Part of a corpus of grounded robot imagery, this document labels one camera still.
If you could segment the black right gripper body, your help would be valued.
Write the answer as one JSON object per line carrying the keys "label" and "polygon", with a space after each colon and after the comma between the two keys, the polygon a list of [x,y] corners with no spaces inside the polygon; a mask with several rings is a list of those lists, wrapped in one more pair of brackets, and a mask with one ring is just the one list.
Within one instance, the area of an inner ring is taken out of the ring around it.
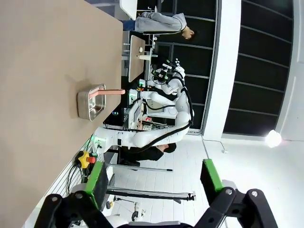
{"label": "black right gripper body", "polygon": [[153,81],[155,83],[168,83],[168,68],[159,68],[153,71]]}

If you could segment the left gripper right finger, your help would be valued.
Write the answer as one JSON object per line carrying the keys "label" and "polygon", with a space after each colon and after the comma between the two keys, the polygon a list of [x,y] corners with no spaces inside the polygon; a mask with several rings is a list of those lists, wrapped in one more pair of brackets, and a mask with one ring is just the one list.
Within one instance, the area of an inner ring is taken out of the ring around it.
{"label": "left gripper right finger", "polygon": [[209,208],[194,227],[219,228],[227,217],[237,218],[243,228],[278,227],[263,191],[250,189],[242,193],[224,187],[211,159],[203,160],[200,181]]}

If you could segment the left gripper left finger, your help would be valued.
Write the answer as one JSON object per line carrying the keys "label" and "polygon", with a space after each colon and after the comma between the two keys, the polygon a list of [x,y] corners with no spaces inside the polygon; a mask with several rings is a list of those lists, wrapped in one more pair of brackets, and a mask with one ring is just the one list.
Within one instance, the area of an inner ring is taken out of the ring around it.
{"label": "left gripper left finger", "polygon": [[77,221],[84,221],[88,228],[110,228],[112,225],[101,212],[107,192],[108,177],[105,164],[97,161],[84,190],[45,197],[34,227],[70,228]]}

